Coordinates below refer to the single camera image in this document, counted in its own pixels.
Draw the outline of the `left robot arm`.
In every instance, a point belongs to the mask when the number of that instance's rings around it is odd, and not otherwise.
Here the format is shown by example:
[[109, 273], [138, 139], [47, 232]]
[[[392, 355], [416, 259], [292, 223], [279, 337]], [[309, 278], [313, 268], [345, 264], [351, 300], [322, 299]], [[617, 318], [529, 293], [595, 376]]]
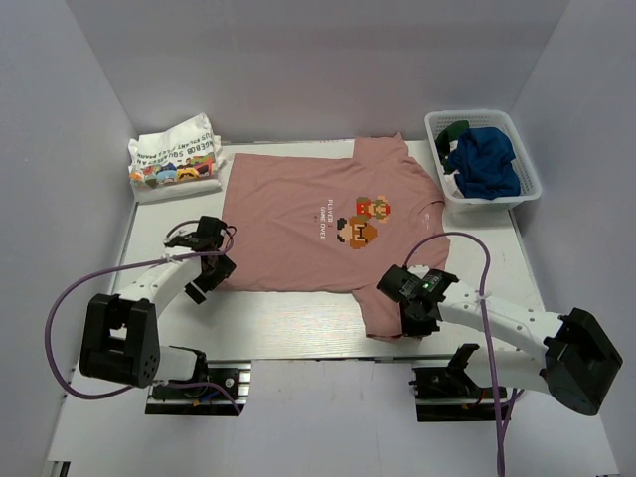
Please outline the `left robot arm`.
[[210, 384], [205, 354], [162, 346], [158, 319], [180, 293], [201, 304], [231, 276], [236, 265], [227, 252], [235, 233], [234, 226], [202, 216], [194, 231], [167, 238], [170, 253], [131, 284], [110, 295], [94, 295], [87, 305], [80, 372], [141, 389], [176, 382], [187, 396], [203, 394]]

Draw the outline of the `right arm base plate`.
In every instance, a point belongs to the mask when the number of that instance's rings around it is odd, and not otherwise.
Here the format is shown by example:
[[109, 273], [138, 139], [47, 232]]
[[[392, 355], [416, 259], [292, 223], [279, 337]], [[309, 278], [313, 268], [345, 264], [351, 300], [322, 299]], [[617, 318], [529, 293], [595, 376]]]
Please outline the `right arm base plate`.
[[494, 394], [461, 372], [444, 367], [417, 367], [409, 381], [420, 423], [495, 420]]

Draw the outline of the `blue t shirt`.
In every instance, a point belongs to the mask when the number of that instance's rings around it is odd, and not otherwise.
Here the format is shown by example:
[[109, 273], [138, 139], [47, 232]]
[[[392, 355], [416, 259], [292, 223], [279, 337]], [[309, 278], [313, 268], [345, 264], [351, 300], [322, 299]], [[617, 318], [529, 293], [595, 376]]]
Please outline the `blue t shirt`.
[[496, 127], [469, 127], [458, 139], [448, 164], [454, 171], [444, 180], [458, 199], [492, 201], [521, 194], [513, 168], [516, 155], [511, 140]]

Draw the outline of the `white and green t shirt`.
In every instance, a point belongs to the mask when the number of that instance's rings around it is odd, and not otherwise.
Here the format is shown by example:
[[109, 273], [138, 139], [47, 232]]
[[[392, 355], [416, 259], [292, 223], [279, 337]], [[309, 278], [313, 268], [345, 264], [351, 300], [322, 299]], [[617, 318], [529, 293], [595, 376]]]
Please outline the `white and green t shirt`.
[[466, 120], [455, 121], [443, 129], [436, 137], [434, 144], [445, 174], [451, 174], [454, 171], [448, 164], [448, 158], [456, 149], [461, 134], [469, 127], [470, 124]]

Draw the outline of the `pink printed t shirt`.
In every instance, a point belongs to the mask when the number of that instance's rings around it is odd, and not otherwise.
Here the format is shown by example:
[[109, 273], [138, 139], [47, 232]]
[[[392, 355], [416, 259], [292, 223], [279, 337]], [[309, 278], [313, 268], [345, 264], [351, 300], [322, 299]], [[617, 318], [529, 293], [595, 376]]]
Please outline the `pink printed t shirt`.
[[409, 260], [442, 269], [444, 197], [401, 135], [354, 142], [350, 158], [238, 154], [222, 219], [237, 229], [226, 291], [350, 293], [370, 338], [403, 336], [377, 284]]

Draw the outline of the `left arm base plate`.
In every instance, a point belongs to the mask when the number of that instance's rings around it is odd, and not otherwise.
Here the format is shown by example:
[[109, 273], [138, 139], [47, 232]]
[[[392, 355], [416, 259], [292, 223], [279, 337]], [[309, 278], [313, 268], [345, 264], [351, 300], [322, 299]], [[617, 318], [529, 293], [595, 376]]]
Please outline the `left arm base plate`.
[[146, 415], [238, 416], [246, 405], [251, 382], [251, 363], [208, 362], [208, 370], [196, 383], [206, 386], [176, 389], [156, 386], [148, 392]]

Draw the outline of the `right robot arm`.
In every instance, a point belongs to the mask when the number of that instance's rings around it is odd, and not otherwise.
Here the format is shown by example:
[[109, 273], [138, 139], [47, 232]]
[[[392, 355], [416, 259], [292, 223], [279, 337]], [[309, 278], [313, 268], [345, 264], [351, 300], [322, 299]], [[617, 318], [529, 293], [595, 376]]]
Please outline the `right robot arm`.
[[393, 265], [377, 285], [397, 304], [403, 331], [425, 337], [441, 323], [468, 327], [511, 345], [497, 351], [461, 345], [444, 367], [416, 369], [420, 399], [471, 399], [501, 388], [553, 397], [582, 415], [599, 413], [623, 360], [596, 318], [574, 308], [563, 315], [482, 297], [455, 275]]

